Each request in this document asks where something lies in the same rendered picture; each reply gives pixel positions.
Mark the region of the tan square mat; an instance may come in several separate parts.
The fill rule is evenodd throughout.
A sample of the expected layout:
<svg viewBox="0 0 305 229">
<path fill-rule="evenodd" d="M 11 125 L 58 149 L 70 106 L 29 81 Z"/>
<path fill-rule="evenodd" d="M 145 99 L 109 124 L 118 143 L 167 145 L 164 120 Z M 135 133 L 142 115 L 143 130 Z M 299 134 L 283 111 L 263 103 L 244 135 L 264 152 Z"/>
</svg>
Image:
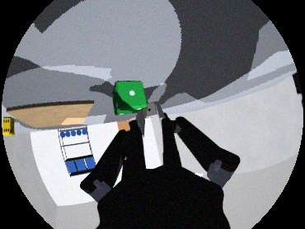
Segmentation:
<svg viewBox="0 0 305 229">
<path fill-rule="evenodd" d="M 7 108 L 6 112 L 35 128 L 67 124 L 83 124 L 93 100 L 62 101 L 21 105 Z"/>
</svg>

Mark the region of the green die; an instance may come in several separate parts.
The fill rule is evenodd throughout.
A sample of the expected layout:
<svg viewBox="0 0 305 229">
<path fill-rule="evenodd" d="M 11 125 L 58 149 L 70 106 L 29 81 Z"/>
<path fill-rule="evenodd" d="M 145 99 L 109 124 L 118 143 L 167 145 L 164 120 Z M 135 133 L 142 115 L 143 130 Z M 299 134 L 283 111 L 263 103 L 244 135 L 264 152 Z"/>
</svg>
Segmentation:
<svg viewBox="0 0 305 229">
<path fill-rule="evenodd" d="M 115 115 L 138 113 L 148 105 L 141 81 L 117 81 L 112 98 Z"/>
</svg>

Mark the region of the yellow die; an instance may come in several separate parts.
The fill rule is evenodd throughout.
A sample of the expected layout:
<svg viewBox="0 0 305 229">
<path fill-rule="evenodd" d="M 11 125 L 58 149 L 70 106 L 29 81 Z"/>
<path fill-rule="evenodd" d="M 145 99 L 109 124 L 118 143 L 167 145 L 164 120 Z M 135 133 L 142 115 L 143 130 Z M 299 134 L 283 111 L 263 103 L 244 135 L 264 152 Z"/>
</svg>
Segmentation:
<svg viewBox="0 0 305 229">
<path fill-rule="evenodd" d="M 2 118 L 2 131 L 4 135 L 14 136 L 14 120 L 11 117 L 3 117 Z"/>
</svg>

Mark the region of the white die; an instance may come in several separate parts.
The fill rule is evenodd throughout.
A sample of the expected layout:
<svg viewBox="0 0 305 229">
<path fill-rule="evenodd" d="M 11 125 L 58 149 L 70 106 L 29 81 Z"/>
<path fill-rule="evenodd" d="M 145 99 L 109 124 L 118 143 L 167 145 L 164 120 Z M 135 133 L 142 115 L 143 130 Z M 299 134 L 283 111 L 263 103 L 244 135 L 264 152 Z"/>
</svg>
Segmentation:
<svg viewBox="0 0 305 229">
<path fill-rule="evenodd" d="M 143 109 L 143 117 L 145 119 L 150 119 L 153 117 L 157 117 L 157 109 L 155 106 L 155 102 L 148 103 L 147 107 Z"/>
</svg>

